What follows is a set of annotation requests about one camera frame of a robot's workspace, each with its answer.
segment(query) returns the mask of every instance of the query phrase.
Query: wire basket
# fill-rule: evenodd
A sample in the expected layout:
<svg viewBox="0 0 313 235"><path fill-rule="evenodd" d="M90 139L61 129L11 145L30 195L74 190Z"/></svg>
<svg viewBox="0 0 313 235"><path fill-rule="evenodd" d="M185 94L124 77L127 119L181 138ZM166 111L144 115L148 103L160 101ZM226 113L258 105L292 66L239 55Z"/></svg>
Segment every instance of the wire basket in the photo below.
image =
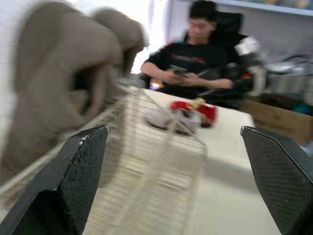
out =
<svg viewBox="0 0 313 235"><path fill-rule="evenodd" d="M180 125L176 120L167 131L147 125L143 117L152 109L161 107L142 89L132 87L129 95L121 97L81 129L102 124L109 127L100 183L83 234L189 233L206 147L183 126L189 135L175 134L176 126ZM164 115L174 119L165 110ZM66 138L77 132L67 134ZM59 143L0 188L2 216L63 144Z"/></svg>

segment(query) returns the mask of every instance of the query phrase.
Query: shelf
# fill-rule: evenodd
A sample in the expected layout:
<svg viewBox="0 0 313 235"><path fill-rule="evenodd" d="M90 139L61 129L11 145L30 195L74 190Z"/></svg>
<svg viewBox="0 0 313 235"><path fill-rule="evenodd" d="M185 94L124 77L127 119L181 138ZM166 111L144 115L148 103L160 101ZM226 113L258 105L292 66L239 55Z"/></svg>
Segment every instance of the shelf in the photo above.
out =
<svg viewBox="0 0 313 235"><path fill-rule="evenodd" d="M238 1L238 0L213 0L213 1L218 3L219 5L244 7L244 8L250 8L250 9L256 9L256 10L290 14L290 15L309 16L309 17L313 16L313 10L305 10L305 9L298 9L298 8L292 8L292 7L275 6L275 5L269 5L269 4Z"/></svg>

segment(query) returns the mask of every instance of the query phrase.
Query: cardboard box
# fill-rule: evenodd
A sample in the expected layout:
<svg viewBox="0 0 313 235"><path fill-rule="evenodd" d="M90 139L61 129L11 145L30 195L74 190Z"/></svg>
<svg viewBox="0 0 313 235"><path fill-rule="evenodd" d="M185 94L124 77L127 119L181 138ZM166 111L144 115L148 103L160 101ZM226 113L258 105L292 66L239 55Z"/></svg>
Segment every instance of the cardboard box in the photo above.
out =
<svg viewBox="0 0 313 235"><path fill-rule="evenodd" d="M292 112L299 100L277 95L263 95L245 100L241 112L250 114L256 126L279 133L303 145L313 140L313 117Z"/></svg>

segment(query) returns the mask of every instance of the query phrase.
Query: brown cloth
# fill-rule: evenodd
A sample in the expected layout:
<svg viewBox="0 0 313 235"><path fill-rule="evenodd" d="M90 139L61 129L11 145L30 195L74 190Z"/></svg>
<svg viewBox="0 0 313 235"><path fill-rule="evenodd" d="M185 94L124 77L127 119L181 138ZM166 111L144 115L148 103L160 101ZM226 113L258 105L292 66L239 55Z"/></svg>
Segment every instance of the brown cloth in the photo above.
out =
<svg viewBox="0 0 313 235"><path fill-rule="evenodd" d="M15 63L18 104L1 153L0 184L53 148L59 134L81 127L122 92L110 76L122 63L116 36L63 3L40 5L25 20ZM75 73L89 67L91 103L80 114L70 85Z"/></svg>
<svg viewBox="0 0 313 235"><path fill-rule="evenodd" d="M110 29L118 38L124 53L123 76L129 77L137 53L144 48L141 24L112 9L101 9L92 18Z"/></svg>

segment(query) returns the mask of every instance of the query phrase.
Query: man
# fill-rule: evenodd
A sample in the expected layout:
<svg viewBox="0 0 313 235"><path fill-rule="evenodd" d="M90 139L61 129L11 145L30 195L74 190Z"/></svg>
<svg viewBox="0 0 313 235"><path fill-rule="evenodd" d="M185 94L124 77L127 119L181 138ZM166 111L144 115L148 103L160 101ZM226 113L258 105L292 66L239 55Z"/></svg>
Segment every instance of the man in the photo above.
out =
<svg viewBox="0 0 313 235"><path fill-rule="evenodd" d="M194 99L209 89L231 88L232 82L228 79L212 81L197 76L207 69L221 69L227 63L226 53L208 43L216 27L216 13L216 3L205 0L194 2L189 12L187 43L170 44L142 65L144 74L163 82L164 87L158 91ZM172 67L183 68L188 73L177 75Z"/></svg>

